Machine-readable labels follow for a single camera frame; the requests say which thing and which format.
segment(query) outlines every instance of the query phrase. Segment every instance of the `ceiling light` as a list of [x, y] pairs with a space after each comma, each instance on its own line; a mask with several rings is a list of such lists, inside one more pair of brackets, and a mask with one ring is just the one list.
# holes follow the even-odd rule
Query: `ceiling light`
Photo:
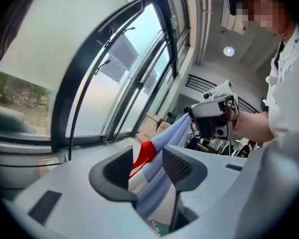
[[234, 56], [235, 54], [235, 50], [233, 47], [226, 47], [224, 49], [224, 54], [227, 56], [227, 57], [231, 57], [231, 56]]

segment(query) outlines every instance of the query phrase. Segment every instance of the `cardboard box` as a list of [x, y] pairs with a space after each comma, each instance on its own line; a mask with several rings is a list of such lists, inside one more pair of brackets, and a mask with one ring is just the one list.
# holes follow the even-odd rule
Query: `cardboard box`
[[160, 117], [146, 113], [146, 121], [140, 133], [137, 136], [138, 141], [145, 142], [151, 140], [156, 135], [164, 132], [170, 126]]
[[[38, 165], [50, 165], [50, 164], [56, 164], [59, 163], [59, 160], [57, 157], [49, 157], [44, 158], [38, 161]], [[39, 168], [39, 175], [40, 177], [45, 176], [48, 174], [53, 168], [57, 167], [58, 165], [51, 165], [51, 166], [40, 166]]]
[[160, 133], [164, 132], [164, 131], [165, 131], [166, 129], [168, 129], [169, 127], [170, 127], [170, 124], [167, 123], [167, 122], [165, 122], [165, 121], [163, 121], [163, 122], [159, 125], [158, 129], [156, 130], [156, 134], [160, 134]]

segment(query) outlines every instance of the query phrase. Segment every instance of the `cable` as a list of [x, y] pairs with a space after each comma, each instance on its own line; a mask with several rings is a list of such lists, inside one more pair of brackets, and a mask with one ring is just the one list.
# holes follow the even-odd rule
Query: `cable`
[[55, 164], [47, 164], [47, 165], [4, 165], [0, 164], [2, 167], [14, 167], [14, 168], [30, 168], [30, 167], [45, 167], [45, 166], [52, 166], [52, 165], [62, 165], [65, 162], [62, 163], [55, 163]]
[[74, 117], [73, 117], [73, 122], [72, 122], [72, 127], [71, 127], [70, 140], [69, 140], [69, 150], [68, 150], [69, 161], [72, 159], [73, 138], [74, 138], [74, 129], [75, 129], [76, 121], [77, 121], [77, 118], [78, 118], [78, 115], [79, 115], [79, 111], [80, 111], [80, 108], [81, 108], [81, 105], [82, 105], [85, 93], [86, 93], [86, 91], [87, 91], [87, 89], [88, 89], [88, 87], [90, 85], [90, 82], [91, 82], [91, 80], [92, 80], [92, 78], [93, 78], [96, 70], [99, 68], [99, 64], [102, 62], [103, 58], [108, 53], [108, 51], [110, 50], [110, 48], [112, 47], [112, 45], [115, 43], [115, 41], [124, 33], [124, 31], [126, 31], [126, 29], [129, 27], [129, 25], [131, 23], [133, 23], [133, 21], [135, 19], [137, 19], [144, 12], [144, 10], [145, 10], [145, 0], [141, 0], [141, 3], [142, 3], [141, 10], [138, 13], [136, 13], [130, 20], [128, 20], [125, 23], [125, 25], [118, 31], [118, 33], [113, 37], [113, 39], [111, 41], [108, 41], [105, 44], [104, 50], [102, 51], [101, 55], [97, 59], [94, 67], [92, 68], [92, 70], [91, 70], [91, 72], [90, 72], [90, 74], [89, 74], [89, 76], [88, 76], [88, 78], [87, 78], [87, 80], [86, 80], [86, 82], [84, 84], [84, 87], [82, 89], [82, 93], [80, 95], [78, 104], [77, 104], [76, 109], [75, 109], [75, 113], [74, 113]]

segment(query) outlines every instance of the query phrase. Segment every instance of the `trees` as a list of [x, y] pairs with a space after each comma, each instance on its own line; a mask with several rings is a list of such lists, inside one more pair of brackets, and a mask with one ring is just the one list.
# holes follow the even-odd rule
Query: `trees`
[[48, 111], [49, 91], [41, 86], [0, 72], [0, 104], [16, 104]]

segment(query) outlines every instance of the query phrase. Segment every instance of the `window frame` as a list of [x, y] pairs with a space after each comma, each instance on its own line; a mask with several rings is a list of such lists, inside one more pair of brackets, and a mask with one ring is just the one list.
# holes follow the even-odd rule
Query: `window frame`
[[179, 50], [181, 49], [184, 42], [185, 42], [185, 44], [189, 45], [188, 36], [189, 36], [189, 28], [185, 29], [185, 31], [182, 33], [180, 39], [178, 40], [178, 42], [177, 42], [177, 52], [179, 52]]
[[168, 89], [167, 89], [167, 91], [166, 91], [166, 93], [165, 93], [165, 95], [164, 95], [164, 97], [163, 97], [163, 99], [162, 99], [162, 102], [160, 103], [160, 105], [159, 105], [159, 107], [158, 107], [157, 112], [155, 113], [155, 115], [158, 115], [159, 110], [161, 109], [161, 107], [162, 107], [162, 105], [163, 105], [163, 103], [164, 103], [164, 101], [165, 101], [165, 99], [166, 99], [166, 97], [167, 97], [167, 95], [168, 95], [168, 93], [169, 93], [169, 91], [170, 91], [170, 88], [171, 88], [171, 86], [173, 85], [174, 81], [175, 81], [175, 78], [172, 77], [171, 81], [170, 81], [169, 84], [168, 84]]
[[177, 73], [180, 71], [180, 68], [186, 58], [186, 55], [189, 50], [189, 31], [184, 33], [184, 39], [182, 40], [182, 44], [179, 45], [179, 50], [178, 52], [178, 62], [177, 62]]
[[[166, 41], [166, 43], [163, 43], [163, 44], [160, 46], [160, 48], [159, 48], [160, 51], [157, 52], [157, 54], [156, 54], [157, 56], [155, 56], [155, 59], [154, 59], [153, 63], [150, 65], [150, 69], [146, 71], [146, 74], [148, 74], [148, 75], [151, 74], [151, 72], [152, 72], [152, 71], [154, 70], [154, 68], [155, 68], [155, 65], [157, 64], [158, 60], [159, 60], [159, 59], [161, 58], [161, 56], [163, 55], [163, 53], [164, 53], [165, 49], [168, 47], [168, 45], [169, 45], [169, 41]], [[171, 62], [171, 59], [169, 59], [169, 60], [167, 61], [167, 64], [166, 64], [166, 65], [169, 65], [170, 62]], [[161, 76], [159, 77], [158, 81], [155, 83], [155, 85], [154, 85], [154, 87], [153, 87], [153, 89], [152, 89], [152, 91], [151, 91], [151, 93], [150, 93], [150, 95], [149, 95], [149, 98], [148, 98], [148, 100], [146, 101], [146, 103], [145, 103], [145, 105], [144, 105], [144, 107], [143, 107], [143, 109], [142, 109], [142, 111], [141, 111], [141, 114], [139, 115], [139, 118], [142, 117], [142, 116], [144, 116], [145, 113], [149, 110], [151, 104], [153, 103], [153, 101], [154, 101], [154, 99], [155, 99], [155, 97], [156, 97], [156, 95], [157, 95], [157, 93], [158, 93], [159, 88], [161, 87], [161, 84], [163, 83], [163, 80], [165, 79], [165, 77], [166, 77], [166, 75], [167, 75], [167, 72], [168, 72], [168, 70], [166, 69], [166, 66], [165, 66], [164, 69], [163, 69], [163, 72], [162, 72]], [[133, 102], [130, 104], [130, 106], [129, 106], [129, 110], [133, 107], [134, 102], [136, 101], [136, 99], [137, 99], [137, 97], [138, 97], [140, 91], [142, 91], [142, 89], [143, 89], [143, 87], [144, 87], [143, 84], [140, 84], [140, 86], [139, 86], [139, 90], [137, 90], [137, 88], [136, 88], [135, 91], [138, 91], [138, 93], [137, 93], [136, 96], [134, 97]], [[118, 133], [119, 133], [119, 134], [120, 134], [120, 131], [122, 130], [122, 126], [124, 125], [125, 119], [126, 119], [126, 118], [128, 117], [128, 115], [129, 115], [129, 112], [130, 112], [130, 111], [127, 112], [127, 114], [125, 115], [124, 121], [122, 122], [122, 124], [121, 124], [120, 127], [119, 127], [119, 130], [118, 130]], [[139, 118], [136, 120], [136, 123], [135, 123], [135, 125], [133, 126], [133, 129], [130, 131], [130, 132], [132, 133], [132, 135], [133, 135], [133, 130], [134, 130], [135, 127], [137, 126], [137, 122], [139, 121]], [[116, 135], [117, 135], [117, 133], [113, 133], [114, 139], [117, 138]]]
[[[55, 96], [53, 104], [53, 111], [51, 116], [50, 135], [32, 135], [15, 132], [0, 131], [0, 141], [10, 142], [14, 144], [31, 144], [31, 145], [50, 145], [52, 152], [58, 152], [60, 149], [69, 146], [69, 137], [66, 137], [66, 128], [70, 117], [72, 105], [75, 101], [77, 91], [81, 85], [82, 80], [86, 76], [86, 73], [92, 64], [95, 56], [104, 49], [104, 45], [108, 41], [110, 29], [116, 32], [121, 26], [123, 26], [130, 18], [136, 15], [141, 10], [142, 0], [133, 0], [115, 12], [105, 18], [91, 33], [85, 41], [78, 48], [76, 54], [73, 56], [70, 62], [59, 90]], [[178, 62], [178, 48], [175, 30], [171, 25], [171, 11], [167, 0], [144, 0], [145, 6], [153, 4], [163, 32], [166, 34], [164, 41], [169, 42], [167, 45], [170, 60], [168, 61], [164, 71], [158, 81], [156, 82], [149, 99], [142, 109], [141, 115], [137, 120], [136, 125], [142, 122], [142, 118], [145, 117], [146, 112], [150, 108], [150, 105], [154, 101], [159, 88], [161, 87], [169, 69], [172, 68], [173, 79], [177, 76], [177, 62]], [[186, 32], [189, 33], [189, 20], [187, 13], [186, 0], [182, 0], [186, 19]], [[150, 51], [146, 55], [148, 61], [152, 62], [154, 57], [150, 54]], [[132, 132], [119, 133], [118, 137], [131, 136]], [[73, 144], [91, 144], [98, 143], [107, 140], [104, 135], [94, 136], [74, 136]]]
[[[165, 77], [166, 77], [166, 75], [169, 71], [169, 68], [171, 66], [172, 66], [173, 78], [175, 78], [177, 76], [177, 67], [178, 67], [177, 52], [178, 52], [178, 49], [177, 49], [177, 43], [176, 43], [176, 34], [175, 34], [175, 32], [173, 32], [174, 30], [172, 29], [171, 22], [170, 22], [171, 11], [169, 9], [169, 6], [166, 7], [166, 5], [168, 5], [168, 1], [167, 0], [145, 0], [145, 2], [146, 2], [146, 6], [149, 5], [149, 4], [153, 4], [153, 6], [156, 10], [156, 14], [158, 16], [158, 19], [160, 21], [160, 24], [162, 26], [163, 32], [165, 31], [166, 34], [167, 34], [167, 37], [165, 37], [163, 39], [163, 41], [169, 41], [169, 44], [167, 45], [167, 48], [168, 48], [170, 60], [168, 61], [166, 67], [164, 68], [164, 71], [163, 71], [162, 75], [160, 76], [158, 82], [156, 83], [152, 93], [150, 94], [150, 97], [149, 97], [145, 107], [142, 109], [141, 115], [137, 119], [137, 122], [136, 122], [132, 132], [123, 132], [123, 133], [119, 133], [118, 135], [115, 134], [115, 130], [119, 126], [119, 123], [120, 123], [120, 118], [123, 115], [123, 113], [125, 112], [125, 109], [128, 108], [127, 106], [129, 104], [129, 101], [130, 101], [129, 97], [132, 97], [133, 93], [136, 90], [135, 86], [133, 86], [131, 84], [126, 89], [127, 95], [125, 97], [122, 97], [121, 101], [119, 102], [118, 106], [116, 107], [116, 111], [114, 112], [112, 118], [110, 119], [110, 123], [109, 123], [108, 128], [105, 132], [105, 135], [75, 136], [73, 138], [73, 144], [74, 145], [104, 142], [104, 141], [108, 141], [108, 140], [119, 139], [119, 138], [122, 138], [122, 137], [133, 136], [133, 134], [135, 135], [135, 131], [137, 131], [138, 127], [140, 126], [140, 125], [138, 126], [138, 124], [142, 123], [146, 112], [148, 111], [148, 109], [150, 108], [150, 105], [154, 101], [154, 98], [156, 97], [156, 95], [159, 91], [159, 88], [161, 87], [161, 85], [162, 85], [162, 83], [163, 83], [163, 81], [164, 81], [164, 79], [165, 79]], [[102, 36], [102, 33], [107, 34], [108, 31], [106, 31], [106, 29], [108, 29], [109, 25], [114, 25], [115, 24], [115, 26], [117, 27], [116, 29], [114, 29], [114, 32], [115, 32], [129, 18], [131, 18], [133, 15], [135, 15], [138, 12], [138, 10], [140, 10], [140, 5], [141, 5], [141, 0], [134, 0], [134, 1], [126, 4], [122, 8], [118, 9], [116, 12], [114, 12], [112, 15], [110, 15], [107, 19], [105, 19], [103, 21], [103, 23], [98, 28], [96, 28], [94, 30], [93, 33], [90, 34], [90, 36], [85, 41], [85, 43], [88, 42], [89, 39], [91, 39], [92, 36], [95, 37], [95, 34], [94, 34], [95, 32], [98, 32], [98, 34], [99, 34], [98, 37]], [[185, 19], [186, 19], [186, 21], [185, 21], [186, 28], [185, 28], [184, 32], [182, 33], [182, 35], [186, 35], [185, 40], [188, 40], [188, 38], [187, 38], [187, 36], [189, 35], [188, 14], [185, 15]], [[101, 38], [99, 38], [100, 41], [98, 41], [98, 44], [105, 43], [107, 41], [105, 39], [106, 38], [103, 37], [103, 40], [101, 41]], [[156, 56], [156, 54], [159, 51], [157, 46], [159, 46], [159, 45], [157, 44], [157, 42], [155, 42], [154, 45], [152, 46], [152, 49], [145, 56], [144, 63], [149, 65], [153, 61], [154, 57]], [[98, 52], [100, 52], [100, 50], [102, 48], [103, 47], [101, 45], [99, 45]], [[84, 77], [88, 67], [89, 67], [89, 65], [85, 66], [85, 69], [82, 68], [83, 71], [84, 71], [84, 74], [81, 75], [81, 77], [80, 77], [81, 80]], [[138, 76], [140, 77], [140, 80], [142, 79], [142, 77], [144, 75], [144, 74], [142, 74], [142, 72], [146, 71], [145, 67], [143, 67], [142, 69], [141, 69], [141, 67], [142, 67], [142, 65], [139, 66], [138, 72], [137, 72]], [[66, 82], [65, 78], [66, 77], [64, 77], [64, 80], [62, 81], [62, 83], [64, 85], [68, 86], [69, 83]], [[68, 116], [67, 116], [66, 123], [64, 121], [63, 121], [63, 123], [61, 121], [58, 121], [59, 125], [57, 127], [53, 122], [60, 119], [60, 114], [59, 114], [59, 116], [56, 116], [56, 114], [53, 114], [53, 116], [52, 116], [52, 127], [55, 126], [54, 130], [51, 129], [51, 146], [52, 146], [53, 151], [57, 151], [61, 147], [67, 147], [68, 144], [69, 144], [69, 137], [65, 136], [65, 130], [66, 130], [66, 127], [67, 127], [67, 121], [68, 121], [68, 118], [69, 118], [69, 113], [70, 113], [70, 110], [72, 108], [71, 106], [70, 106], [70, 108], [68, 107], [69, 110], [68, 110]]]

